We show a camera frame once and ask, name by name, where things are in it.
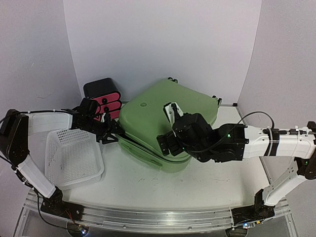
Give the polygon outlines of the white perforated plastic basket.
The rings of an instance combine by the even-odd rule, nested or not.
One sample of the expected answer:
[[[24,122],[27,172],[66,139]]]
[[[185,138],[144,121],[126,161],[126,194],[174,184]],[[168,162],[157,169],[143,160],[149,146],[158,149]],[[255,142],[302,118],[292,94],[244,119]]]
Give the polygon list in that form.
[[[104,170],[101,149],[94,134],[80,129],[48,133],[44,172],[60,190],[99,182]]]

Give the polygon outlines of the green hard-shell suitcase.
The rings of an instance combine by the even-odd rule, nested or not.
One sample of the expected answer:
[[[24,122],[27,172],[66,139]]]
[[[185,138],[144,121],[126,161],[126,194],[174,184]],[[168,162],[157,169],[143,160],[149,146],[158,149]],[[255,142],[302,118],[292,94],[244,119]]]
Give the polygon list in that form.
[[[159,147],[157,136],[172,130],[163,110],[169,102],[177,103],[185,113],[200,113],[213,124],[222,100],[184,87],[176,79],[162,79],[121,108],[118,121],[125,133],[117,138],[120,147],[137,160],[154,169],[175,173],[184,170],[192,158],[186,152],[164,155]]]

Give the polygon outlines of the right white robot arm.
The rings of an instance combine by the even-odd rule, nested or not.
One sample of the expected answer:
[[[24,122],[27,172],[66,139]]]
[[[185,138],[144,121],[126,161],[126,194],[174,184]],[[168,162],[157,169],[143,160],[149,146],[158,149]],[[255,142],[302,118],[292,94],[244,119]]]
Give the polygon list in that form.
[[[227,123],[217,129],[210,125],[184,125],[157,136],[163,155],[186,152],[199,162],[229,162],[255,157],[292,157],[288,169],[262,191],[262,199],[250,205],[248,214],[259,219],[282,197],[307,180],[316,178],[316,129],[258,128]]]

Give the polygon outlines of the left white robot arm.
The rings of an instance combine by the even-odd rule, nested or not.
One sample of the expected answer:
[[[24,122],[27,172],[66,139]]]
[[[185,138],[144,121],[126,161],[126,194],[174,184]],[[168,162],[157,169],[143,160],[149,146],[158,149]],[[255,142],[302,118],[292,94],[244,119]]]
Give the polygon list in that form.
[[[58,188],[53,185],[30,155],[29,136],[35,133],[52,130],[80,129],[96,136],[102,144],[115,142],[116,134],[124,131],[119,124],[104,115],[103,121],[97,121],[93,112],[79,110],[42,110],[18,111],[10,109],[0,120],[0,151],[1,157],[7,160],[18,177],[22,178],[32,189],[48,198],[47,208],[56,216],[66,212],[66,204],[58,197]]]

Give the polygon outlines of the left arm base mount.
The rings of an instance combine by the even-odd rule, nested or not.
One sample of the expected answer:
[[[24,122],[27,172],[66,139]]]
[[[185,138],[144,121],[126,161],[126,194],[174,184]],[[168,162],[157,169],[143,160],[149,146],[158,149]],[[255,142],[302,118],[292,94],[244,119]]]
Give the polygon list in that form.
[[[40,211],[62,218],[68,218],[73,221],[80,221],[83,216],[84,206],[63,200],[44,200],[40,206]]]

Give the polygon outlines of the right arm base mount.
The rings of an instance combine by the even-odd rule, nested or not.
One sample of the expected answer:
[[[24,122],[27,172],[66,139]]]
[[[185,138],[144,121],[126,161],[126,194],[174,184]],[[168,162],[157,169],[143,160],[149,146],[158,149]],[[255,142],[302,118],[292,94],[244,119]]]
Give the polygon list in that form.
[[[243,223],[262,221],[274,217],[274,208],[275,206],[265,205],[261,197],[255,197],[252,205],[232,209],[233,224],[238,226]]]

